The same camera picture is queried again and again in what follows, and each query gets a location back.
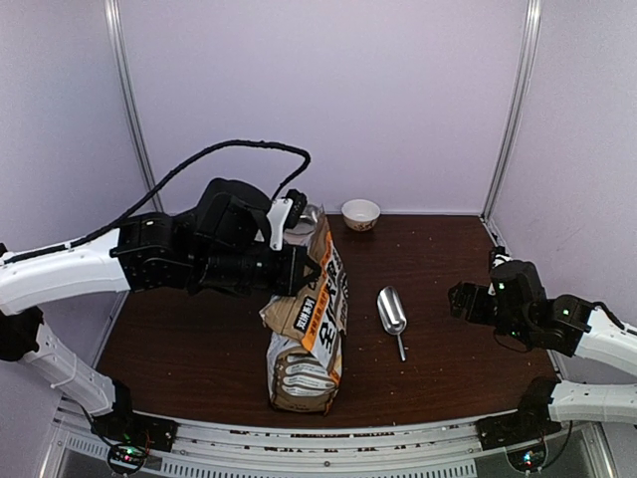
white panel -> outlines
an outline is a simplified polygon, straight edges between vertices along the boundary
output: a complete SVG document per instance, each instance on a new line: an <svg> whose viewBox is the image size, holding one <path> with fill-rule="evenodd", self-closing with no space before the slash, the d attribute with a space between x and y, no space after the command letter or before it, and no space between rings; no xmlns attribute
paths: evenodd
<svg viewBox="0 0 637 478"><path fill-rule="evenodd" d="M531 88L494 216L515 255L537 264L551 296L602 300L632 324L636 44L634 1L543 2ZM627 381L623 373L583 360L567 360L566 376ZM620 475L636 476L637 431L606 430L623 433L610 439Z"/></svg>
<svg viewBox="0 0 637 478"><path fill-rule="evenodd" d="M219 140L289 142L295 183L339 209L477 213L498 157L527 2L121 2L133 88L163 176ZM269 193L295 156L223 151L175 179L168 211L215 176Z"/></svg>
<svg viewBox="0 0 637 478"><path fill-rule="evenodd" d="M0 2L0 242L78 237L143 194L102 0ZM114 294L52 304L49 324L91 360ZM59 395L0 363L0 475L32 477Z"/></svg>

black bracket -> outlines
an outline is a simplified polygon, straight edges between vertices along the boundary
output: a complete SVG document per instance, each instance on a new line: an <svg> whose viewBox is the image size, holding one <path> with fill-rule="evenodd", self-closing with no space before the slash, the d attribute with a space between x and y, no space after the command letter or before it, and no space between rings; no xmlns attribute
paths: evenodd
<svg viewBox="0 0 637 478"><path fill-rule="evenodd" d="M177 433L177 422L133 412L128 387L117 380L112 383L115 386L112 412L93 418L93 433L114 442L130 443L140 448L147 445L152 450L170 452Z"/></svg>
<svg viewBox="0 0 637 478"><path fill-rule="evenodd" d="M483 450L517 445L556 433L561 424L551 421L548 405L557 380L538 377L525 392L518 410L488 416L476 422Z"/></svg>

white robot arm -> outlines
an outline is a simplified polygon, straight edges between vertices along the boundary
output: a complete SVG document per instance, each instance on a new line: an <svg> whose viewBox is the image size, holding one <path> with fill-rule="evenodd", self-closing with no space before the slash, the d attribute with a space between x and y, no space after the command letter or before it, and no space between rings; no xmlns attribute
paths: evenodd
<svg viewBox="0 0 637 478"><path fill-rule="evenodd" d="M533 348L594 359L637 376L637 328L619 321L603 303L571 295L549 300L533 263L512 260L502 248L491 256L488 287L460 283L449 291L451 313L488 325L494 333ZM636 385L590 385L537 378L514 413L478 422L485 449L538 438L571 420L637 424Z"/></svg>
<svg viewBox="0 0 637 478"><path fill-rule="evenodd" d="M215 178L190 210L132 215L177 173L229 146L282 150L304 162L272 199L245 182ZM0 360L21 360L35 369L83 408L102 439L130 445L141 450L140 456L147 448L170 451L176 423L134 413L128 388L69 350L37 306L83 294L159 287L190 294L213 289L243 296L258 289L295 295L319 276L320 266L307 247L283 240L307 205L305 195L291 189L278 196L309 163L308 152L294 146L224 141L183 161L114 222L88 236L20 253L0 245ZM116 446L111 451L139 468L139 454L120 455Z"/></svg>

